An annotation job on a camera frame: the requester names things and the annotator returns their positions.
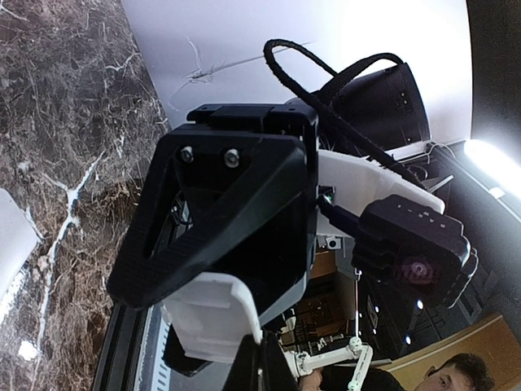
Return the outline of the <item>white battery cover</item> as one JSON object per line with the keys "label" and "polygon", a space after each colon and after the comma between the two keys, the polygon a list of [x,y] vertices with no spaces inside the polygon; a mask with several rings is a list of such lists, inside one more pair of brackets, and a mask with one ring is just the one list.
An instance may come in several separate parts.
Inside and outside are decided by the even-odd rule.
{"label": "white battery cover", "polygon": [[245,336],[262,341],[253,296],[233,275],[203,272],[166,297],[163,308],[189,358],[232,363]]}

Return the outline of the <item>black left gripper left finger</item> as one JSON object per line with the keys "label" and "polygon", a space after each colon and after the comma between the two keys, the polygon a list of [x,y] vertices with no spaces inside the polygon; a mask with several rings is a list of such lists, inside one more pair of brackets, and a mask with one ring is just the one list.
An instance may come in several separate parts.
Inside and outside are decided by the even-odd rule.
{"label": "black left gripper left finger", "polygon": [[239,345],[237,354],[227,377],[230,391],[257,391],[259,389],[261,346],[253,335],[246,335]]}

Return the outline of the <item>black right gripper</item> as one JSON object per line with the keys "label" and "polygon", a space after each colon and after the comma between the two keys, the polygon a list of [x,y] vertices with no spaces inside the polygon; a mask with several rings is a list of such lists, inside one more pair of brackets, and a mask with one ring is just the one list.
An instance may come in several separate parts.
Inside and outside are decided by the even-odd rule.
{"label": "black right gripper", "polygon": [[302,295],[314,259],[317,116],[208,103],[157,144],[107,290],[144,309],[205,271],[250,289],[263,323]]}

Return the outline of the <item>white remote control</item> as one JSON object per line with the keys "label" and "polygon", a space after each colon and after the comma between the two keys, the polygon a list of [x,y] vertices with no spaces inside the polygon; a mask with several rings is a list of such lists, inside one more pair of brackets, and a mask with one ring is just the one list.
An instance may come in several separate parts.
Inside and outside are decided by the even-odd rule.
{"label": "white remote control", "polygon": [[1,297],[3,297],[36,247],[38,237],[22,209],[4,188],[1,189],[0,223]]}

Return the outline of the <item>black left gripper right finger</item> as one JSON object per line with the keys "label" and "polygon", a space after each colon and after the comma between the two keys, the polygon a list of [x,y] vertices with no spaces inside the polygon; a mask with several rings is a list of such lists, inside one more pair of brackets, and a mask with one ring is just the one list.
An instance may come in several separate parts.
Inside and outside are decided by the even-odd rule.
{"label": "black left gripper right finger", "polygon": [[278,339],[271,332],[264,332],[263,334],[263,340],[260,345],[260,369],[260,390],[299,390],[299,385],[291,374]]}

